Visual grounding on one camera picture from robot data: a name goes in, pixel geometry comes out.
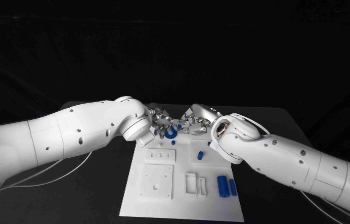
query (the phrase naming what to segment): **cable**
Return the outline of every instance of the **cable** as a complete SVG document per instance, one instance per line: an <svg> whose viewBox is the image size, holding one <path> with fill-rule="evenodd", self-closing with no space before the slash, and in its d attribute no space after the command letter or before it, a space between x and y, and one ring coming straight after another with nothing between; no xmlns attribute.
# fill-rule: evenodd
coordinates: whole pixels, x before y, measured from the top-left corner
<svg viewBox="0 0 350 224"><path fill-rule="evenodd" d="M330 201L327 201L324 198L321 198L334 208L337 208L343 213L346 213L348 216L350 216L350 214L348 214L348 212L347 211L344 211L340 207L337 207Z"/></svg>
<svg viewBox="0 0 350 224"><path fill-rule="evenodd" d="M259 123L256 123L253 120L250 120L246 116L242 115L242 117L245 119L248 119L258 127L261 127L261 129L266 132L266 134L269 135L268 130L262 127L262 125ZM312 202L312 200L307 197L307 199L310 200L310 202L314 204L314 206L318 208L318 210L340 224L343 224L318 206L317 204ZM330 205L333 205L340 211L343 211L333 203L330 203L327 200L324 200Z"/></svg>
<svg viewBox="0 0 350 224"><path fill-rule="evenodd" d="M1 190L6 190L7 188L10 188L13 185L20 184L21 182L24 182L26 180L32 179L33 177L36 177L37 175L40 175L45 171L47 171L53 166L56 166L63 160L59 160L50 167L47 167L43 171L37 172L34 175L29 176L27 178L24 178L23 180L17 181L16 183L10 184L8 186L0 188Z"/></svg>
<svg viewBox="0 0 350 224"><path fill-rule="evenodd" d="M62 177L56 178L55 180L52 180L52 181L49 181L49 182L43 183L43 184L37 184L37 185L17 185L17 186L11 186L10 188L17 188L17 187L34 187L34 186L40 186L40 185L46 185L46 184L53 183L55 181L60 180L66 175L69 175L69 174L70 174L70 173L81 167L81 165L83 164L83 162L88 160L89 155L86 156L86 158L85 158L85 160L82 161L82 163L79 164L79 166L78 166L78 167L76 167L68 174L65 174Z"/></svg>
<svg viewBox="0 0 350 224"><path fill-rule="evenodd" d="M314 206L318 208L318 210L340 224L343 224L334 217L330 216L330 214L325 213L325 211L317 206L317 204L312 202L312 200L308 198L310 202L314 204Z"/></svg>

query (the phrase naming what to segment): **blue object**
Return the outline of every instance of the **blue object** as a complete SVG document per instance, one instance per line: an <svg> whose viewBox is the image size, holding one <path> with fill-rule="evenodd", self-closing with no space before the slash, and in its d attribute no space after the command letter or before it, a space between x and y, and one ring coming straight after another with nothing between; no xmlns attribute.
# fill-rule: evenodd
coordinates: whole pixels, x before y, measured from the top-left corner
<svg viewBox="0 0 350 224"><path fill-rule="evenodd" d="M217 177L219 195L222 198L229 197L227 179L225 176Z"/></svg>
<svg viewBox="0 0 350 224"><path fill-rule="evenodd" d="M173 134L170 135L170 134L167 133L167 130L165 130L165 134L164 134L164 136L165 136L168 139L174 139L174 138L177 137L177 131L173 129L173 126L171 126L170 128L171 128Z"/></svg>
<svg viewBox="0 0 350 224"><path fill-rule="evenodd" d="M236 187L235 187L235 181L233 180L229 180L229 186L230 186L232 195L238 196Z"/></svg>
<svg viewBox="0 0 350 224"><path fill-rule="evenodd" d="M203 157L203 152L199 152L199 157L197 157L197 159L202 160L202 157Z"/></svg>

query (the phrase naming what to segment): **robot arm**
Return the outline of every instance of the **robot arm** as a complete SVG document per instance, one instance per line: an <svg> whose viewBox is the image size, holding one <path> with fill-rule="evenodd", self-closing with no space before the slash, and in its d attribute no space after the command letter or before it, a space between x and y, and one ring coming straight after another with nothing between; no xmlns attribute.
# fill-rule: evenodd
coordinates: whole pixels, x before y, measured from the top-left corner
<svg viewBox="0 0 350 224"><path fill-rule="evenodd" d="M135 140L144 147L154 139L151 124L163 135L168 127L163 126L165 121L153 121L158 113L167 114L158 108L148 109L138 100L125 96L1 125L0 186L20 172L102 148L115 136L122 136L127 141Z"/></svg>
<svg viewBox="0 0 350 224"><path fill-rule="evenodd" d="M276 135L261 136L255 126L235 113L222 116L199 104L189 110L186 115L193 114L194 121L209 120L210 148L230 163L239 164L245 160L256 172L281 184L350 210L347 161Z"/></svg>

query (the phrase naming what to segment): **table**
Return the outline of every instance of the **table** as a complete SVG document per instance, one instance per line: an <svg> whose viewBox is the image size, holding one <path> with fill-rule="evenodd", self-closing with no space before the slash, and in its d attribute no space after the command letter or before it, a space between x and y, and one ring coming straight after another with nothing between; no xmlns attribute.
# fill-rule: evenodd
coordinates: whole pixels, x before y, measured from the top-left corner
<svg viewBox="0 0 350 224"><path fill-rule="evenodd" d="M68 102L62 106L88 102ZM180 118L190 105L167 105L173 118ZM239 113L253 119L272 134L311 146L302 131L281 108L213 106L223 115ZM129 173L135 142L115 137L108 146L98 149L81 168L55 183L30 188L11 188L0 192L0 223L203 223L181 219L119 216L124 189ZM86 155L66 159L26 184L39 184L69 172ZM50 164L14 176L8 183L32 175ZM245 223L333 223L308 202L299 191L261 175L242 162L232 164ZM337 218L337 212L325 202L312 198Z"/></svg>

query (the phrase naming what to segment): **robotic hand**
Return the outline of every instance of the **robotic hand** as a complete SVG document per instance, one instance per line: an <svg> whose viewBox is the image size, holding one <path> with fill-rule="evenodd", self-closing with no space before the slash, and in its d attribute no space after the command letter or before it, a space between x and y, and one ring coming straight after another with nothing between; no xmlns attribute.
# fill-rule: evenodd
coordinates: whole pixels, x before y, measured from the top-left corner
<svg viewBox="0 0 350 224"><path fill-rule="evenodd" d="M350 210L347 161L271 135L256 124L266 131L262 136L246 117L236 113L223 116L213 108L193 104L183 118L190 126L181 133L202 135L210 128L210 148L230 163L239 164L245 160L252 169L276 182Z"/></svg>
<svg viewBox="0 0 350 224"><path fill-rule="evenodd" d="M0 125L0 186L20 172L105 147L115 136L144 147L154 139L151 125L163 138L171 126L177 130L177 124L186 124L158 104L147 106L125 96Z"/></svg>

